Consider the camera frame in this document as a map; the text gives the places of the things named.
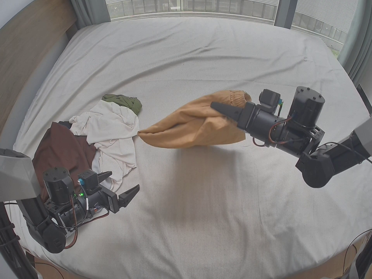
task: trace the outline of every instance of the brown pants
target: brown pants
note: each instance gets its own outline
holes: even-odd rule
[[[218,91],[193,100],[153,126],[138,132],[146,143],[161,148],[232,144],[245,139],[236,123],[210,107],[211,103],[244,107],[244,91]]]

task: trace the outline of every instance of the bed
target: bed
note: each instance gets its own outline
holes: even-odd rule
[[[368,117],[356,88],[323,42],[284,28],[226,19],[173,17],[79,30],[37,92],[14,150],[33,157],[53,121],[91,109],[105,93],[137,96],[141,129],[218,90],[270,89],[285,115],[296,86],[320,92],[323,142]],[[245,141],[161,149],[134,137],[137,168],[117,193],[140,184],[130,205],[79,229],[75,246],[50,254],[15,206],[21,245],[95,278],[283,278],[343,251],[372,227],[372,167],[362,163],[321,189],[296,158]]]

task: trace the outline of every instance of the bed sheet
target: bed sheet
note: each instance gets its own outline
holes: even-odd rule
[[[325,97],[323,142],[347,136],[368,112],[346,72],[314,36],[212,18],[104,23],[72,38],[37,93],[14,149],[33,157],[52,121],[92,108],[105,93],[137,96],[142,129],[190,100],[270,89],[286,115],[296,86]],[[134,138],[137,168],[117,193],[140,184],[127,208],[79,229],[76,245],[50,254],[11,219],[34,255],[89,278],[282,278],[345,249],[372,227],[372,167],[362,163],[321,189],[297,159],[245,141],[168,150]]]

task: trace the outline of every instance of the curtain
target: curtain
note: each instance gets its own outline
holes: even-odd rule
[[[105,0],[71,0],[77,16],[77,28],[110,22]]]
[[[345,44],[337,58],[356,87],[363,77],[368,77],[364,71],[372,60],[371,40],[372,0],[358,0]]]

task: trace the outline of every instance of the green garment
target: green garment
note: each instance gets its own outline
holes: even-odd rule
[[[105,94],[102,96],[102,100],[106,102],[114,102],[120,106],[125,106],[126,108],[131,109],[136,115],[142,108],[142,104],[137,97],[127,97],[121,94]]]

